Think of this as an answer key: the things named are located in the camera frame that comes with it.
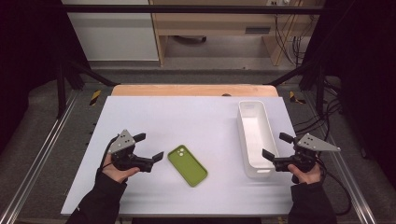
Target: black sleeve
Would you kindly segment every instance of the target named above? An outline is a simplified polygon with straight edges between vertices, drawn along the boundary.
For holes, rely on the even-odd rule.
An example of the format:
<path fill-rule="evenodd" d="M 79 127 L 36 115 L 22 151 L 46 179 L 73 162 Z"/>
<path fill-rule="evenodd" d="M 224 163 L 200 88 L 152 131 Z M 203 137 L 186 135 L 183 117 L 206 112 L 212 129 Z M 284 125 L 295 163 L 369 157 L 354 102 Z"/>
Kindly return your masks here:
<path fill-rule="evenodd" d="M 98 170 L 93 189 L 84 196 L 66 224 L 114 224 L 126 184 L 120 184 Z"/>
<path fill-rule="evenodd" d="M 289 224 L 333 224 L 337 218 L 321 183 L 299 184 L 291 187 L 293 207 Z"/>

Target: green phone case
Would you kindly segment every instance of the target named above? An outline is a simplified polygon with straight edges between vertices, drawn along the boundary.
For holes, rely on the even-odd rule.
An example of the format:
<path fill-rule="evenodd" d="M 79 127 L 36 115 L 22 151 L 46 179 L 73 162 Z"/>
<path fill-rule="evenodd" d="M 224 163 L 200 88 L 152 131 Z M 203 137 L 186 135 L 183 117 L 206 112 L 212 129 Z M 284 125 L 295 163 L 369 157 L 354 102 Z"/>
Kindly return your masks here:
<path fill-rule="evenodd" d="M 183 145 L 169 152 L 168 160 L 191 187 L 197 186 L 207 177 L 206 168 Z"/>

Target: human hand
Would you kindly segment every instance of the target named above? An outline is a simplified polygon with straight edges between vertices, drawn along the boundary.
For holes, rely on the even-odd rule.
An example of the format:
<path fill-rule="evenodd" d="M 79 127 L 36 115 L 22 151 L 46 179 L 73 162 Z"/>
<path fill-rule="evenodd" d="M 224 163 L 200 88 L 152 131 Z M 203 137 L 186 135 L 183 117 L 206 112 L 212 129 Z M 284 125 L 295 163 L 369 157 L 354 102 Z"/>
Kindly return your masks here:
<path fill-rule="evenodd" d="M 113 164 L 111 164 L 111 155 L 107 154 L 104 163 L 102 164 L 103 173 L 113 180 L 122 183 L 129 176 L 135 175 L 140 171 L 139 168 L 133 167 L 126 171 L 120 171 Z"/>
<path fill-rule="evenodd" d="M 304 173 L 301 170 L 297 168 L 297 166 L 293 164 L 288 165 L 288 169 L 292 174 L 297 176 L 299 179 L 300 183 L 306 183 L 306 184 L 313 184 L 317 183 L 320 181 L 320 168 L 318 164 L 315 164 L 315 166 L 312 168 L 312 170 Z"/>

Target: white tabletop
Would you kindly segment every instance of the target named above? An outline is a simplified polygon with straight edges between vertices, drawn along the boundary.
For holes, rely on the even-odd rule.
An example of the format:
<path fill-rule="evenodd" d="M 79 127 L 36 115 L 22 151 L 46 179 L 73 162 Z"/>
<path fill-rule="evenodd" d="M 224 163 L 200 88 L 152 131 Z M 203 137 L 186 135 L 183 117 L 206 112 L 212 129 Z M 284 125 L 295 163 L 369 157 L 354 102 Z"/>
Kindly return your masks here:
<path fill-rule="evenodd" d="M 70 215 L 94 182 L 108 142 L 123 129 L 146 133 L 134 154 L 151 158 L 164 151 L 151 173 L 129 178 L 120 214 L 133 217 L 272 216 L 291 209 L 291 174 L 246 176 L 237 129 L 238 103 L 264 102 L 280 157 L 294 153 L 279 133 L 294 135 L 280 97 L 109 96 L 98 120 L 62 214 Z M 185 145 L 207 169 L 208 177 L 190 187 L 166 155 Z"/>

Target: white plastic bin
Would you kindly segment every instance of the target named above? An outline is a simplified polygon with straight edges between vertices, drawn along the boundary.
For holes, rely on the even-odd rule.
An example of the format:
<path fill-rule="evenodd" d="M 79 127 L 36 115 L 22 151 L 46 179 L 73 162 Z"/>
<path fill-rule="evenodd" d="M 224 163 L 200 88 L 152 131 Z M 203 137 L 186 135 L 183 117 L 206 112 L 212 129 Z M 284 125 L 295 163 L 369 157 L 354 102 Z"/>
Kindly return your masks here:
<path fill-rule="evenodd" d="M 249 177 L 267 177 L 275 166 L 262 156 L 262 149 L 278 157 L 264 103 L 241 101 L 238 111 L 238 130 L 245 172 Z"/>

